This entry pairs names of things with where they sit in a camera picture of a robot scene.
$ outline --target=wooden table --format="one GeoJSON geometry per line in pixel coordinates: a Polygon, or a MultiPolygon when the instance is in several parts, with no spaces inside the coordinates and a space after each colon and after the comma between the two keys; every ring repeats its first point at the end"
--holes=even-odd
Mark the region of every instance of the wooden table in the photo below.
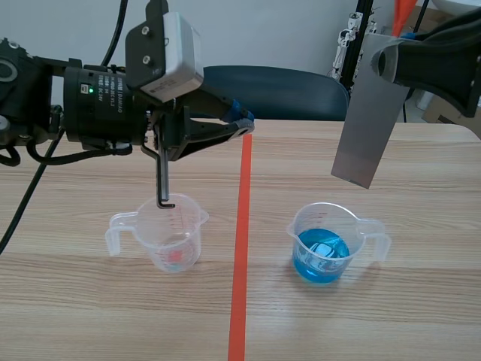
{"type": "MultiPolygon", "coordinates": [[[[253,136],[246,359],[479,360],[481,143],[460,126],[397,124],[370,190],[330,175],[342,123],[258,121],[253,136]],[[382,220],[369,249],[328,287],[302,281],[284,232],[315,201],[382,220]]],[[[210,213],[188,272],[158,271],[111,215],[153,196],[153,161],[49,167],[0,257],[0,360],[226,360],[242,141],[171,165],[171,191],[210,213]]],[[[62,142],[59,152],[78,150],[62,142]]],[[[5,229],[36,164],[0,174],[5,229]]]]}

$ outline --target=white wall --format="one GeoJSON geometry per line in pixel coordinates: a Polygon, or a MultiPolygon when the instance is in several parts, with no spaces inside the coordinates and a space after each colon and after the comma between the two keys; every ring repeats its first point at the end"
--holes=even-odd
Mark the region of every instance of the white wall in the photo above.
{"type": "MultiPolygon", "coordinates": [[[[128,30],[145,19],[147,0],[130,0],[113,63],[124,63],[128,30]]],[[[326,74],[357,0],[169,0],[201,34],[204,65],[270,65],[326,74]]],[[[376,0],[379,29],[394,0],[376,0]]],[[[2,0],[0,36],[31,54],[99,63],[110,43],[119,0],[2,0]]],[[[61,89],[53,101],[61,102],[61,89]]]]}

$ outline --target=measuring cup with blue liquid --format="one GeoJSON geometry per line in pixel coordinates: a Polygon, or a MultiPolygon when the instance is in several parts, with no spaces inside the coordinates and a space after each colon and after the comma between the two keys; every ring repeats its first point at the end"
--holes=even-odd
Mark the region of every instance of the measuring cup with blue liquid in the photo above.
{"type": "Polygon", "coordinates": [[[375,242],[374,257],[384,261],[391,238],[379,220],[363,220],[333,203],[304,206],[287,227],[295,239],[292,261],[296,271],[318,284],[337,280],[364,247],[375,242]]]}

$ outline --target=clear plastic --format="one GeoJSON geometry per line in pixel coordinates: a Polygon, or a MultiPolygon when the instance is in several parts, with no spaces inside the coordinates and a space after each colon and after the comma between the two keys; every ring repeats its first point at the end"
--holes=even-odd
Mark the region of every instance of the clear plastic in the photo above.
{"type": "Polygon", "coordinates": [[[131,232],[144,246],[152,262],[166,272],[191,267],[201,254],[201,225],[209,214],[188,196],[171,193],[175,208],[159,209],[150,199],[136,212],[110,219],[105,241],[111,256],[120,254],[120,233],[131,232]]]}
{"type": "Polygon", "coordinates": [[[378,261],[386,260],[391,246],[391,238],[385,234],[384,225],[380,221],[362,220],[344,207],[332,203],[320,202],[304,206],[287,227],[287,232],[295,239],[292,252],[295,268],[303,277],[317,283],[337,280],[368,239],[375,241],[374,258],[378,261]],[[327,256],[329,252],[319,245],[310,249],[299,238],[310,230],[322,230],[331,239],[338,236],[347,246],[349,255],[330,258],[327,256]]]}

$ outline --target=metal plate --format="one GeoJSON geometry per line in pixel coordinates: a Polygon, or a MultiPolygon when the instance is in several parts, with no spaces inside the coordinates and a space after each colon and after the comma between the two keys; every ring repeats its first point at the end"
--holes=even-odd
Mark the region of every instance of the metal plate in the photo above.
{"type": "Polygon", "coordinates": [[[397,38],[366,35],[331,174],[369,188],[409,88],[382,79],[371,68],[373,55],[397,38]]]}

